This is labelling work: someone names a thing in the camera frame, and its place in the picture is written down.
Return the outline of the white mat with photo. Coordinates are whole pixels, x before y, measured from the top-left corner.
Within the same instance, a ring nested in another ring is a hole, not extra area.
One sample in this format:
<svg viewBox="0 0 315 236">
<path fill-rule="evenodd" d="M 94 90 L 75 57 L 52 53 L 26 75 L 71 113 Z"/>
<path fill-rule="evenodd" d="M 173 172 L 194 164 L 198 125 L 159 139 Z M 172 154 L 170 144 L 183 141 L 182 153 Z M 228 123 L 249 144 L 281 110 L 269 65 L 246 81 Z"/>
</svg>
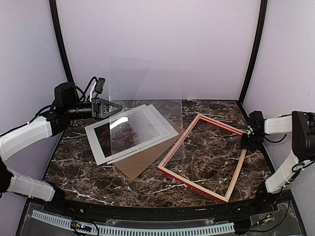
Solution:
<svg viewBox="0 0 315 236">
<path fill-rule="evenodd" d="M 154 105 L 141 105 L 85 127 L 96 164 L 113 164 L 179 135 Z"/>
</svg>

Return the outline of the clear acrylic sheet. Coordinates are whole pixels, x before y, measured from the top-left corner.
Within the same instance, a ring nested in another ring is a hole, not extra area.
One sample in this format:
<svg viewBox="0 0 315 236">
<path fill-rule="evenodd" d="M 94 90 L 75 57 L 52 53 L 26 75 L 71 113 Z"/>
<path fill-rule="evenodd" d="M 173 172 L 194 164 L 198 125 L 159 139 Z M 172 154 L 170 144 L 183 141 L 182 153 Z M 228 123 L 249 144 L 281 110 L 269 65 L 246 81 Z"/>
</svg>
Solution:
<svg viewBox="0 0 315 236">
<path fill-rule="evenodd" d="M 176 64 L 136 58 L 109 59 L 110 101 L 122 105 L 110 119 L 110 164 L 179 135 L 182 92 Z"/>
</svg>

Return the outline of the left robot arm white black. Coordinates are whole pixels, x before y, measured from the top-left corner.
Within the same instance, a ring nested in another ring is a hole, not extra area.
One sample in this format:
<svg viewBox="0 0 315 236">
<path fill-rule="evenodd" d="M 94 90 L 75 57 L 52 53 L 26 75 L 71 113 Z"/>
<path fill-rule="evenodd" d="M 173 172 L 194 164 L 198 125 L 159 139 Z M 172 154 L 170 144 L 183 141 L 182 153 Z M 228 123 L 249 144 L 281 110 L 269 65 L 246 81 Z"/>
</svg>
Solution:
<svg viewBox="0 0 315 236">
<path fill-rule="evenodd" d="M 122 106 L 99 98 L 105 84 L 104 78 L 89 82 L 91 95 L 74 82 L 59 84 L 54 89 L 52 104 L 40 109 L 33 119 L 0 136 L 0 192 L 12 192 L 29 198 L 50 202 L 58 214 L 69 211 L 69 202 L 64 192 L 45 181 L 20 174 L 5 165 L 5 162 L 21 150 L 64 132 L 73 120 L 105 119 L 122 110 Z"/>
</svg>

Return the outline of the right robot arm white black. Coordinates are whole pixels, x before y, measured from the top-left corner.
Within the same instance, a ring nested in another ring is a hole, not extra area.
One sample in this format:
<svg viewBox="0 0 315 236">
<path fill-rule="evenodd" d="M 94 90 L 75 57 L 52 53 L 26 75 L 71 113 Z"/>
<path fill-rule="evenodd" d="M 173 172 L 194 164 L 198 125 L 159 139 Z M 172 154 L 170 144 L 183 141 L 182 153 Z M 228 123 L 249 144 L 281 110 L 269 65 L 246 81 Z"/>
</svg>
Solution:
<svg viewBox="0 0 315 236">
<path fill-rule="evenodd" d="M 249 130 L 241 137 L 241 147 L 258 150 L 264 141 L 279 143 L 267 138 L 271 135 L 291 134 L 291 151 L 286 160 L 257 191 L 260 194 L 251 203 L 255 213 L 262 213 L 270 205 L 267 194 L 278 194 L 290 185 L 300 172 L 315 162 L 315 114 L 293 111 L 290 115 L 265 119 L 261 111 L 249 114 Z"/>
</svg>

